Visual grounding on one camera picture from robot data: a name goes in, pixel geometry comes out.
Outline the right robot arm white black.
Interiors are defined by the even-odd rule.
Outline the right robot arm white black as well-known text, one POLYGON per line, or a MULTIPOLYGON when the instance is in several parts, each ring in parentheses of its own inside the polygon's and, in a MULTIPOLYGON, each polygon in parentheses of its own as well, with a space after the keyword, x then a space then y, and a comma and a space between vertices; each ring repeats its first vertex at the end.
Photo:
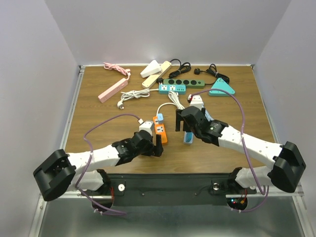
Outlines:
POLYGON ((256 168, 236 168, 233 177, 227 180, 227 187, 233 193, 255 185, 273 185, 293 193, 306 169, 296 144, 289 141, 284 145, 271 143, 243 134, 225 122, 208 120, 205 109, 189 106, 177 110, 175 130, 192 132, 205 143, 235 150, 263 163, 256 168))

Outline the orange power strip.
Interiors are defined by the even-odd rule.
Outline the orange power strip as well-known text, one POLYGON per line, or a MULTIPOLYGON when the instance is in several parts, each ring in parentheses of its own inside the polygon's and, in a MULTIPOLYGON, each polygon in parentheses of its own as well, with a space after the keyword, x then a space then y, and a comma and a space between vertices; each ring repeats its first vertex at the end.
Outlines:
POLYGON ((153 117, 155 133, 161 136, 161 143, 167 144, 168 139, 166 135, 166 130, 164 124, 161 120, 158 119, 158 116, 153 117))

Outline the light blue cube adapter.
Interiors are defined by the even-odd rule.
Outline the light blue cube adapter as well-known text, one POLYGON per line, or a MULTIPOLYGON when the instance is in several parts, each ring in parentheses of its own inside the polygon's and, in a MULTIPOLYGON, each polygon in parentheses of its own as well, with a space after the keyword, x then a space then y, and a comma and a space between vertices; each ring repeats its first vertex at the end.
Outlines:
POLYGON ((163 118, 163 114, 162 113, 157 114, 157 121, 158 121, 158 124, 162 124, 163 123, 164 118, 163 118))

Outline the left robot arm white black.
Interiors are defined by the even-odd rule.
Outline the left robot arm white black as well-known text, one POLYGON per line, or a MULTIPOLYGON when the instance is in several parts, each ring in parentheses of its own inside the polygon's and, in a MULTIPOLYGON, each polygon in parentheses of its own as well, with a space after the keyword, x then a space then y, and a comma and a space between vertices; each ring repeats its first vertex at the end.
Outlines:
POLYGON ((111 183, 103 167, 129 163, 139 155, 160 157, 162 152, 161 136, 153 137, 141 130, 131 138, 94 151, 66 153, 63 149, 55 150, 35 169, 33 176, 45 201, 75 190, 103 195, 109 191, 111 183))

